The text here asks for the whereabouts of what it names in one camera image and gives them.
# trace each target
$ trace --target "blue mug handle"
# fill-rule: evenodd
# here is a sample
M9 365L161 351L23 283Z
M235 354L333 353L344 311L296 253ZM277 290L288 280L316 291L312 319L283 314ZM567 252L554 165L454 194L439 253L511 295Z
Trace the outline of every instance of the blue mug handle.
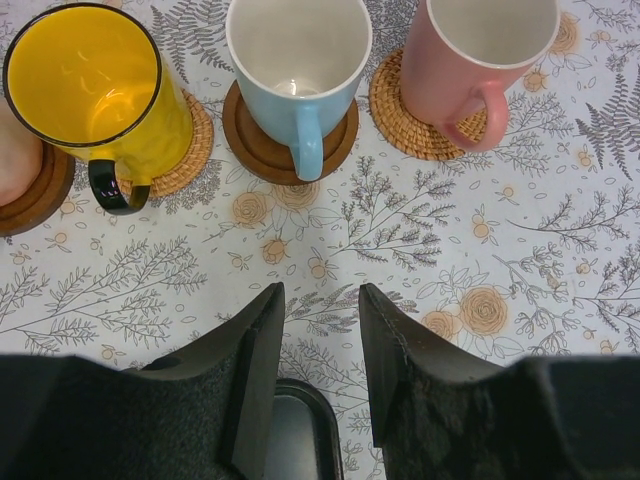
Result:
M314 182L322 175L324 163L318 109L312 105L299 106L296 109L296 126L298 143L290 147L296 175L302 181Z

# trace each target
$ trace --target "floral pattern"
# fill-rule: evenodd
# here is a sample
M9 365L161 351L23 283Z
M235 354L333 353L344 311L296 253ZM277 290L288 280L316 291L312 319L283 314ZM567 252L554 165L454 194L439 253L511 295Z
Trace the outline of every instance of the floral pattern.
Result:
M0 57L20 27L71 0L0 0ZM287 289L280 375L322 391L347 480L384 478L372 447L358 287L498 364L640 352L640 2L560 0L552 48L507 92L507 135L448 162L379 135L368 80L416 1L367 0L374 48L351 156L321 182L247 172L221 129L233 81L228 0L105 0L140 19L203 103L216 144L187 188L133 216L99 208L79 163L60 209L0 238L0 350L139 368Z

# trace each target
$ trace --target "blue mug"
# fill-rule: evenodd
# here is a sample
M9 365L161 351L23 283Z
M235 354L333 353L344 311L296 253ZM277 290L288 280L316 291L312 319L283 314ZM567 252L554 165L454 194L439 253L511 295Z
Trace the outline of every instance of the blue mug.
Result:
M240 92L260 128L312 182L322 139L346 115L371 52L362 0L232 0L226 36Z

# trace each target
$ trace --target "rattan coaster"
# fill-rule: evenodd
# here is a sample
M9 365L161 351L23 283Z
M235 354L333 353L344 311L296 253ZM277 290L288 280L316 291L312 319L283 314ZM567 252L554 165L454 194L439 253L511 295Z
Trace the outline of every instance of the rattan coaster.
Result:
M164 197L186 187L202 171L213 149L213 123L204 107L186 90L182 90L191 116L193 117L193 138L184 158L161 177L153 179L151 197ZM118 179L120 190L129 195L131 181Z
M320 178L334 172L349 156L356 141L358 122L358 106L353 101L345 117L322 142L324 165ZM278 185L308 183L296 176L289 147L272 140L253 120L238 82L233 82L225 98L222 126L231 151L255 176Z
M376 70L369 87L371 114L378 130L398 150L423 160L451 160L464 154L432 125L411 115L400 97L402 49L389 55ZM478 141L484 135L486 112L458 123L462 133Z
M42 167L29 190L0 207L0 237L17 235L40 225L62 205L73 183L76 161L43 142Z

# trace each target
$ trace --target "wooden coaster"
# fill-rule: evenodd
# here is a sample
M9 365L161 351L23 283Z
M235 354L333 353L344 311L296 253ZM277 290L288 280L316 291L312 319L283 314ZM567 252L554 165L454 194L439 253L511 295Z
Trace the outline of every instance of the wooden coaster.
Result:
M76 161L43 142L42 168L29 190L0 207L0 237L17 235L40 225L62 205L73 183Z
M432 125L411 115L400 97L402 49L391 53L380 64L369 87L371 114L378 130L398 150L423 160L451 160L464 154ZM462 133L478 141L484 135L486 111L458 123Z
M358 133L358 106L353 101L347 114L323 142L324 178L346 160ZM278 185L304 185L296 176L289 147L272 140L253 120L238 82L233 82L222 109L222 126L229 147L240 163L255 176Z
M186 90L182 90L193 117L193 138L180 163L161 177L153 179L151 198L164 197L189 185L202 171L213 149L213 123L204 107ZM129 195L131 181L118 178L120 190Z

